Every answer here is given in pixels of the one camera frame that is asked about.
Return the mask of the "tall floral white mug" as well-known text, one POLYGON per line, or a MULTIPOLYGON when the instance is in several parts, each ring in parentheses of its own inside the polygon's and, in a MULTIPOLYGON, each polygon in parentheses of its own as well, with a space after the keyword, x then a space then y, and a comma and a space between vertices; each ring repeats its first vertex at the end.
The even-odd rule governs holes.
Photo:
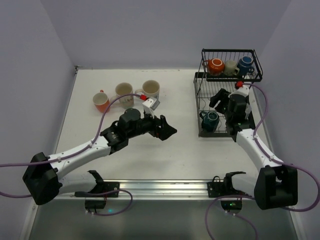
POLYGON ((137 89, 135 94, 143 94, 149 98, 159 99, 160 84, 155 80, 147 80, 142 84, 141 89, 137 89))

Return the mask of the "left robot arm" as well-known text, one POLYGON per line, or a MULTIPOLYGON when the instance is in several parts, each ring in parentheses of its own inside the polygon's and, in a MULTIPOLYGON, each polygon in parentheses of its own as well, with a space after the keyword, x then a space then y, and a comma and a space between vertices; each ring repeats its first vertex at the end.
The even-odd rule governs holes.
POLYGON ((47 204, 66 193, 100 194, 104 181, 97 171, 88 170, 80 175, 72 174, 72 171, 122 150, 134 137, 150 134, 165 141, 176 133, 177 130, 167 123, 164 115, 156 117, 130 108, 95 139, 58 154, 35 154, 22 180, 37 205, 47 204))

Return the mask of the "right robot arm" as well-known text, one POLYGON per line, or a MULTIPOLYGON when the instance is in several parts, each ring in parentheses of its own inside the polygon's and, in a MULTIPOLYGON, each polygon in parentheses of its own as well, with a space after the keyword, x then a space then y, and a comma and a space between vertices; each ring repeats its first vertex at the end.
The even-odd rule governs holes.
POLYGON ((229 172, 220 186, 213 189, 221 196, 244 194, 255 199, 262 210, 294 206, 298 202, 298 172, 286 166, 255 133, 249 88, 243 86, 234 92, 220 89, 210 98, 210 107, 225 117, 226 131, 249 156, 256 169, 257 178, 251 178, 243 171, 229 172))

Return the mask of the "salmon orange mug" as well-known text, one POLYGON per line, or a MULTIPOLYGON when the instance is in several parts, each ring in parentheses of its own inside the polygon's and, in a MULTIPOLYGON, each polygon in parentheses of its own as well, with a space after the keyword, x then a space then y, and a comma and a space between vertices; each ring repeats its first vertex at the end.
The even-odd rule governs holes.
POLYGON ((93 96, 92 101, 101 113, 104 113, 110 105, 110 99, 102 89, 93 96))

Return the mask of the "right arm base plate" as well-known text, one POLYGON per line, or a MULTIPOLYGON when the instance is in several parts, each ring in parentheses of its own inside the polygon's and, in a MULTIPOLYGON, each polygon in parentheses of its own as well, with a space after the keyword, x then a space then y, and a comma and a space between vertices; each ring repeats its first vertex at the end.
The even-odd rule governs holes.
POLYGON ((211 181, 207 182, 207 193, 209 198, 217 198, 238 195, 240 191, 233 187, 232 177, 226 174, 224 178, 216 175, 211 181))

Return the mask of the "dark teal mug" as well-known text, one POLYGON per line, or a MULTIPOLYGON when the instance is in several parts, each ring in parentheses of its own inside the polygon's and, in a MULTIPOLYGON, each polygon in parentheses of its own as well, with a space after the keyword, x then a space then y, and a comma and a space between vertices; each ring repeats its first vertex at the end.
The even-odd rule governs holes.
POLYGON ((220 117, 216 111, 201 111, 199 116, 202 119, 201 127, 203 130, 211 133, 216 131, 220 122, 220 117))

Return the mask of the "cream floral mug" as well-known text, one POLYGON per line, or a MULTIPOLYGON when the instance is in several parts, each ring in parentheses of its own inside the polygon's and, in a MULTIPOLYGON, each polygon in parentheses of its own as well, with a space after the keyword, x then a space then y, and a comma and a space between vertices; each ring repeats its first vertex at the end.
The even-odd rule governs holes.
POLYGON ((128 94, 133 94, 133 92, 133 87, 130 83, 122 82, 115 87, 115 96, 110 99, 110 102, 114 101, 120 96, 126 95, 121 97, 118 102, 124 109, 132 108, 134 106, 134 96, 128 94))

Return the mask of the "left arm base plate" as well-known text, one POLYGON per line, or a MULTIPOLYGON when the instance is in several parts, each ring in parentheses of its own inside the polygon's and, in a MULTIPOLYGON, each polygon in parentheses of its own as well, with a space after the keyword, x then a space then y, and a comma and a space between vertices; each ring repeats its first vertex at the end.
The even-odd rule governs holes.
POLYGON ((117 198, 119 193, 115 190, 120 189, 120 182, 118 181, 104 181, 103 183, 98 183, 90 192, 77 191, 74 193, 75 197, 86 198, 86 197, 96 197, 96 198, 117 198))

